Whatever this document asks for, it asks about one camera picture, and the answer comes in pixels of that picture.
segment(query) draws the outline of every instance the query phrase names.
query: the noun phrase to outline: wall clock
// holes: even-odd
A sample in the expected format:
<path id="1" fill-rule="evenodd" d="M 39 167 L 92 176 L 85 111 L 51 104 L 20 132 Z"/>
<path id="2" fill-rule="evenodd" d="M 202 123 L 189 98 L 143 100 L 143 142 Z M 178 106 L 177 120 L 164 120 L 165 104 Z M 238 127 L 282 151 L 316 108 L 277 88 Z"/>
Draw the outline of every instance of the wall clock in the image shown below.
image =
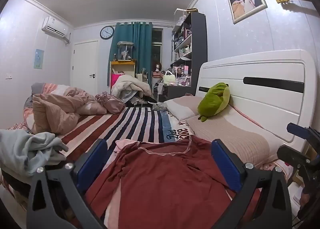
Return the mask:
<path id="1" fill-rule="evenodd" d="M 100 31 L 100 37 L 104 40 L 112 38 L 115 33 L 115 29 L 112 26 L 103 27 Z"/>

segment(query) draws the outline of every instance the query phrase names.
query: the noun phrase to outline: stuffed animal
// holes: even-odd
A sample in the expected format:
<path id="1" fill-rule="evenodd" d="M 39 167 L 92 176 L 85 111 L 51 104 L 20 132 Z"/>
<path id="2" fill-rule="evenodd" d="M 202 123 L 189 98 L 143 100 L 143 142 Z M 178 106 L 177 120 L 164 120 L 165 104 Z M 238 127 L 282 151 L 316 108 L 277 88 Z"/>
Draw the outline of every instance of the stuffed animal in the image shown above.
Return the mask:
<path id="1" fill-rule="evenodd" d="M 230 90 L 225 83 L 218 83 L 211 87 L 198 105 L 199 120 L 206 121 L 208 117 L 221 112 L 229 103 Z"/>

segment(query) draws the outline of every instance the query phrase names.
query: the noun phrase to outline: teal curtain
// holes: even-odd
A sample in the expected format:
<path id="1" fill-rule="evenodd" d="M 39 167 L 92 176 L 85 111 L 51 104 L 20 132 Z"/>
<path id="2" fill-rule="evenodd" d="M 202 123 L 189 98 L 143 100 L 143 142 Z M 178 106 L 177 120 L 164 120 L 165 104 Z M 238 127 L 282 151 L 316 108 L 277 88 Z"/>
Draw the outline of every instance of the teal curtain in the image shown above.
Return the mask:
<path id="1" fill-rule="evenodd" d="M 137 59 L 136 73 L 141 73 L 142 68 L 148 72 L 148 81 L 151 86 L 151 37 L 152 23 L 135 22 L 133 25 L 133 58 Z"/>
<path id="2" fill-rule="evenodd" d="M 116 24 L 115 33 L 113 34 L 109 62 L 108 62 L 108 86 L 110 85 L 110 62 L 113 61 L 114 55 L 118 55 L 118 42 L 130 41 L 133 42 L 133 24 Z"/>
<path id="3" fill-rule="evenodd" d="M 132 24 L 117 23 L 115 33 L 112 38 L 109 62 L 108 62 L 108 85 L 110 84 L 110 62 L 114 59 L 114 54 L 118 55 L 118 42 L 133 42 L 132 58 L 136 61 L 136 73 L 141 73 L 142 68 L 148 72 L 148 81 L 151 85 L 151 37 L 152 23 L 133 22 Z"/>

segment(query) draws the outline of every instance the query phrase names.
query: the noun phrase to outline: metal screw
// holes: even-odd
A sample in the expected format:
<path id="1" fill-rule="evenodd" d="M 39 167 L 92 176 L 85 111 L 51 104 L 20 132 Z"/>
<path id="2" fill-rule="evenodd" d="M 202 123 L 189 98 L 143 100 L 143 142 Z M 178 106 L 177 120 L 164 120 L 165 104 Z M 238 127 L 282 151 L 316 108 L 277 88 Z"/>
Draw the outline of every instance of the metal screw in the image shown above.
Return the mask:
<path id="1" fill-rule="evenodd" d="M 66 165 L 64 165 L 64 167 L 66 169 L 72 169 L 73 168 L 73 164 L 72 163 L 67 163 Z"/>
<path id="2" fill-rule="evenodd" d="M 250 162 L 247 162 L 245 165 L 244 165 L 247 169 L 253 169 L 254 165 Z"/>
<path id="3" fill-rule="evenodd" d="M 282 169 L 280 167 L 278 167 L 278 166 L 276 166 L 275 170 L 276 170 L 276 172 L 279 172 L 279 173 L 282 172 Z"/>
<path id="4" fill-rule="evenodd" d="M 37 168 L 37 173 L 42 173 L 43 171 L 44 171 L 44 168 L 43 168 L 43 167 Z"/>

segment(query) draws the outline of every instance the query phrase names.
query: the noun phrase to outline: red bag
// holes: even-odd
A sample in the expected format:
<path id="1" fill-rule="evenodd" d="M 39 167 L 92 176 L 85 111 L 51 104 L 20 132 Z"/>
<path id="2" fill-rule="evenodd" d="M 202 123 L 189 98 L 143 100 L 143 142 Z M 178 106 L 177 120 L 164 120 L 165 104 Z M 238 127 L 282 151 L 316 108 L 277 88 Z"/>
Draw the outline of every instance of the red bag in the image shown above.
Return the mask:
<path id="1" fill-rule="evenodd" d="M 96 100 L 111 114 L 119 114 L 124 109 L 124 102 L 107 92 L 96 95 Z"/>

